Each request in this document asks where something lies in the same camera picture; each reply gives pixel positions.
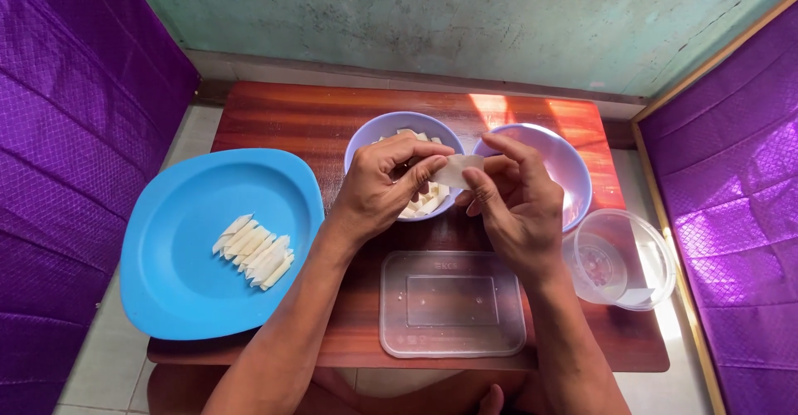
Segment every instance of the right hand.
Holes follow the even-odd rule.
[[[561,273],[563,188],[531,146],[492,133],[482,134],[482,141],[504,155],[485,158],[485,171],[463,170],[473,190],[455,204],[469,205],[470,216],[482,213],[495,252],[519,277],[540,282]]]

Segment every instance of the wooden frame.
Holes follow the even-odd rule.
[[[679,301],[682,303],[687,321],[690,324],[690,331],[693,333],[693,340],[695,341],[696,350],[698,352],[698,360],[701,364],[704,380],[706,381],[707,391],[709,392],[709,400],[712,404],[715,415],[726,415],[723,394],[715,373],[715,365],[712,355],[710,354],[709,346],[707,345],[704,327],[696,310],[693,292],[690,288],[690,283],[687,281],[684,261],[682,256],[678,253],[678,249],[676,248],[676,243],[673,239],[673,231],[670,228],[670,221],[668,220],[668,215],[665,211],[663,196],[659,192],[657,179],[653,174],[651,161],[649,160],[648,152],[645,150],[643,135],[638,124],[641,120],[653,114],[654,111],[670,102],[684,89],[695,83],[698,79],[704,76],[704,74],[712,70],[714,66],[721,63],[737,48],[743,45],[745,41],[749,40],[755,33],[759,32],[765,25],[774,20],[779,14],[793,5],[793,3],[796,1],[798,0],[782,0],[778,2],[773,8],[765,12],[762,17],[756,20],[756,22],[753,22],[753,24],[747,30],[745,30],[743,33],[740,33],[736,38],[729,42],[729,44],[723,47],[723,49],[712,55],[701,66],[697,67],[679,83],[663,93],[662,96],[656,98],[651,104],[646,106],[643,111],[640,111],[640,113],[635,115],[631,120],[632,134],[634,136],[634,141],[638,146],[638,151],[640,152],[640,159],[643,165],[643,174],[645,175],[645,180],[651,192],[651,199],[653,200],[654,209],[657,211],[657,218],[659,219],[660,225],[663,229],[663,236],[679,261],[676,277],[677,296]]]

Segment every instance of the forearm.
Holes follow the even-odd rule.
[[[225,373],[204,415],[289,415],[310,383],[346,267],[357,251],[325,222],[269,321]]]
[[[532,309],[538,362],[547,396],[557,413],[629,413],[612,370],[561,263],[546,280],[522,277]]]

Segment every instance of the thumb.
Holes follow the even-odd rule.
[[[499,415],[503,406],[504,393],[502,393],[501,387],[493,384],[485,398],[480,401],[480,411],[476,415]]]
[[[396,181],[395,186],[402,195],[411,198],[429,177],[444,168],[446,162],[446,157],[441,155],[424,158],[418,164],[410,167],[410,170]]]
[[[463,170],[463,178],[473,189],[474,199],[479,202],[484,217],[498,222],[510,216],[499,189],[488,174],[475,167],[466,167]]]

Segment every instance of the blue plate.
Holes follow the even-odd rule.
[[[225,228],[251,213],[269,231],[289,235],[294,249],[293,265],[266,291],[211,255]],[[323,219],[313,171],[286,151],[221,151],[169,167],[141,193],[125,233],[125,314],[141,331],[170,340],[260,326],[294,282]]]

